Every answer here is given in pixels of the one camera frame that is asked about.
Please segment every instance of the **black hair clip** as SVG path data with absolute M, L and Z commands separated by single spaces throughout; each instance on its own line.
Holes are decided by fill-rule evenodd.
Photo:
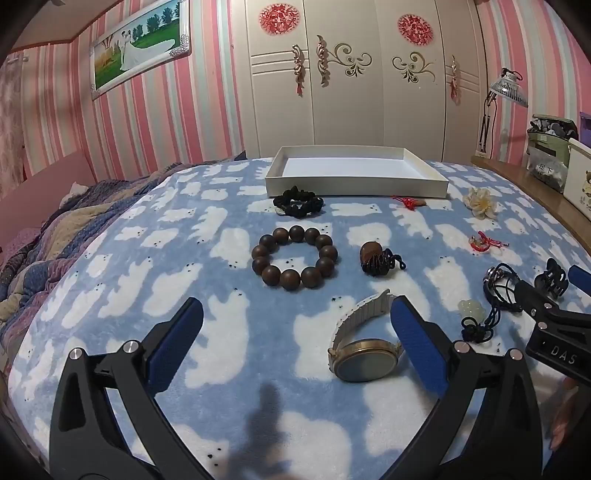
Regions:
M 561 297 L 569 287 L 566 272 L 558 265 L 554 258 L 549 258 L 546 263 L 546 271 L 534 279 L 534 287 L 546 296 L 552 295 L 554 299 Z

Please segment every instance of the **curtain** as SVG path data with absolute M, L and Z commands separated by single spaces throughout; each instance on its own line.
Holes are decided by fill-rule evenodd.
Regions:
M 23 181 L 22 57 L 10 55 L 0 67 L 0 199 Z

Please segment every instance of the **pink striped wallpaper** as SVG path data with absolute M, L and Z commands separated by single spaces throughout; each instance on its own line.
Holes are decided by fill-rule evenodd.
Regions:
M 241 127 L 229 0 L 188 0 L 191 55 L 90 98 L 90 45 L 154 0 L 125 0 L 70 44 L 25 51 L 27 174 L 78 149 L 98 179 L 133 179 L 176 161 L 237 155 Z
M 591 112 L 591 64 L 560 17 L 543 0 L 476 0 L 489 82 L 502 67 L 519 71 L 529 108 L 497 100 L 493 158 L 521 164 L 535 113 L 570 118 Z

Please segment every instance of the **picture frame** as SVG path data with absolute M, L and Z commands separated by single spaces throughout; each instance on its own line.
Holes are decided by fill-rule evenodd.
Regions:
M 100 95 L 191 49 L 189 1 L 158 0 L 90 46 L 90 95 Z

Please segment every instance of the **lamp shade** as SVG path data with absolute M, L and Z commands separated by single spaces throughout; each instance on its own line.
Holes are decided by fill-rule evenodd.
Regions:
M 504 75 L 501 75 L 491 85 L 491 92 L 501 95 L 521 106 L 528 106 L 525 92 L 517 83 L 517 76 L 513 72 L 506 72 Z

